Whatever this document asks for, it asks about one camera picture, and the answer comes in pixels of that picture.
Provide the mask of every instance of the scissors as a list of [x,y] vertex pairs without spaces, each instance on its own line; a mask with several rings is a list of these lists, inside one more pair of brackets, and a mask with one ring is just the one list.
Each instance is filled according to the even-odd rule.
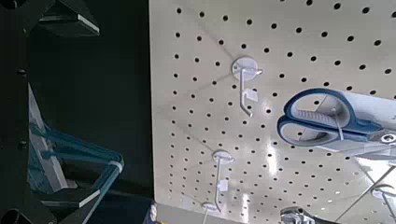
[[[336,116],[297,108],[299,100],[313,94],[332,97],[340,108],[336,112]],[[350,102],[338,91],[327,89],[302,91],[285,104],[284,112],[285,115],[277,122],[277,132],[284,141],[298,147],[322,146],[342,139],[396,145],[396,132],[384,129],[380,124],[371,120],[358,119]],[[290,138],[285,134],[285,128],[290,125],[304,127],[306,131],[314,133],[315,137],[307,140]]]

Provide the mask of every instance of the pegboard hole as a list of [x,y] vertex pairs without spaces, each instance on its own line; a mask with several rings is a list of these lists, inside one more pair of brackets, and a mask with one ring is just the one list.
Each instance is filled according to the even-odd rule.
[[374,45],[375,46],[380,46],[382,44],[382,41],[381,40],[376,40],[375,42],[374,42]]
[[361,13],[367,14],[367,13],[369,13],[369,11],[370,11],[370,8],[369,8],[369,7],[365,7],[365,8],[361,11]]
[[334,4],[334,10],[338,10],[338,9],[340,9],[340,7],[341,7],[341,3],[336,3],[336,4]]
[[388,69],[385,70],[385,74],[386,75],[389,75],[390,73],[392,73],[392,69],[391,68],[388,68]]

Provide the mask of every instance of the pegboard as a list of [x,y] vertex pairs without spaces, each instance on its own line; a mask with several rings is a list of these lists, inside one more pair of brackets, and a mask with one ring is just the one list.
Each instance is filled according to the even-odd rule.
[[[222,213],[242,223],[277,223],[299,205],[334,220],[387,165],[356,161],[280,139],[277,119],[296,93],[329,88],[396,99],[396,4],[390,0],[150,0],[155,199],[203,213],[216,185],[214,150],[235,163]],[[264,73],[246,82],[259,102],[239,107],[231,64],[254,58]],[[321,98],[304,107],[318,108]],[[396,186],[396,174],[385,180]],[[342,223],[392,223],[388,208],[367,195]]]

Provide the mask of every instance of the black panel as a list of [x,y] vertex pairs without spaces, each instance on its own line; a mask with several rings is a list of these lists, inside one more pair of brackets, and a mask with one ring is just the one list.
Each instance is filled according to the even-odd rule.
[[125,159],[120,178],[153,192],[149,3],[86,4],[100,24],[100,36],[62,38],[39,27],[32,31],[32,89],[49,126],[117,150]]

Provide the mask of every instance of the metal bracket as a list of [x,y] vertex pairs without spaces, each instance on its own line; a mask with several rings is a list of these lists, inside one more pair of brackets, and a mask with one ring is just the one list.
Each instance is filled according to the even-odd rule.
[[245,97],[249,100],[258,102],[258,94],[254,90],[245,89],[245,82],[253,79],[255,76],[262,74],[256,61],[249,57],[242,57],[233,62],[233,75],[239,79],[239,98],[242,110],[251,118],[253,113],[245,105]]
[[202,208],[205,209],[205,216],[204,216],[204,220],[202,221],[202,224],[206,223],[206,218],[207,218],[207,212],[208,211],[216,211],[218,210],[218,208],[213,204],[213,203],[209,203],[209,202],[205,202],[201,204]]
[[372,190],[372,195],[379,199],[383,200],[387,205],[390,215],[393,217],[393,220],[396,223],[396,215],[390,206],[389,199],[396,199],[396,194],[394,194],[394,187],[391,185],[378,185],[376,188]]

